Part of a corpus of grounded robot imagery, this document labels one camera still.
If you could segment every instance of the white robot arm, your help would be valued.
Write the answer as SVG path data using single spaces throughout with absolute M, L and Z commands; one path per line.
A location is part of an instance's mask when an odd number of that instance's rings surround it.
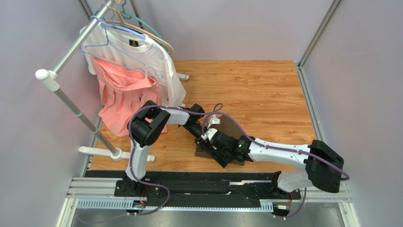
M 132 143 L 132 152 L 135 153 L 134 158 L 130 160 L 131 164 L 129 163 L 126 169 L 126 174 L 134 181 L 136 178 L 141 179 L 145 176 L 150 146 L 157 140 L 162 128 L 166 124 L 178 124 L 195 136 L 195 143 L 222 167 L 234 160 L 286 164 L 295 167 L 296 170 L 276 172 L 272 179 L 273 186 L 285 192 L 310 186 L 326 192 L 339 191 L 341 173 L 309 155 L 314 153 L 316 157 L 342 169 L 344 160 L 322 141 L 314 140 L 311 145 L 286 145 L 255 138 L 252 138 L 254 141 L 250 141 L 246 136 L 235 139 L 212 128 L 206 129 L 205 135 L 202 135 L 202 126 L 197 120 L 203 117 L 204 111 L 197 104 L 188 109 L 154 107 L 141 113 L 129 125 L 136 143 Z M 152 123 L 148 123 L 146 118 L 152 119 Z M 133 168 L 136 177 L 133 176 L 130 168 Z

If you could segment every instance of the wooden tabletop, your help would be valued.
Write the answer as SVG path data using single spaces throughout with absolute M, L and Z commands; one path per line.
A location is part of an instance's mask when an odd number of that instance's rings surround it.
M 176 71 L 190 78 L 182 81 L 187 95 L 186 107 L 198 103 L 211 111 L 216 103 L 250 135 L 263 140 L 308 144 L 315 138 L 307 105 L 292 61 L 175 61 Z M 113 135 L 105 125 L 102 133 L 113 145 L 130 150 L 129 137 Z M 97 148 L 105 148 L 98 142 Z M 194 137 L 184 128 L 168 126 L 151 147 L 156 156 L 147 170 L 158 171 L 231 171 L 276 172 L 294 168 L 270 162 L 229 164 L 223 169 L 214 159 L 196 157 Z M 91 169 L 123 170 L 127 160 L 114 162 L 94 156 Z

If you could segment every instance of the clothing tag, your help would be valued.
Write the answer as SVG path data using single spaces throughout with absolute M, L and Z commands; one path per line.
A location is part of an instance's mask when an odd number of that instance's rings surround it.
M 139 42 L 129 39 L 129 45 L 137 47 L 139 46 Z

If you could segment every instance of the pink garment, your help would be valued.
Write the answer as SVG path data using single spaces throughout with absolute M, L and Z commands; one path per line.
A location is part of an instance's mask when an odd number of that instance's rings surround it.
M 93 58 L 99 82 L 102 121 L 117 136 L 129 135 L 127 124 L 132 115 L 148 100 L 161 104 L 156 81 L 144 73 L 127 70 Z

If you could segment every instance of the brown cloth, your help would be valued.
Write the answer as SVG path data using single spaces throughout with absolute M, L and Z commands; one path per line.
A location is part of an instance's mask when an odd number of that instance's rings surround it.
M 213 124 L 210 126 L 210 128 L 217 129 L 217 130 L 221 131 L 222 133 L 227 134 L 228 136 L 234 137 L 235 139 L 239 139 L 239 137 L 241 137 L 243 135 L 242 131 L 232 120 L 230 120 L 226 116 L 221 116 L 221 117 L 219 117 L 219 119 L 220 119 L 220 124 Z M 209 154 L 207 154 L 207 152 L 200 149 L 200 147 L 198 147 L 198 146 L 196 146 L 196 151 L 195 151 L 194 155 L 197 157 L 212 158 L 212 157 L 210 157 Z M 235 163 L 235 164 L 238 164 L 241 166 L 245 165 L 245 161 L 238 162 L 238 161 L 234 160 L 231 163 Z

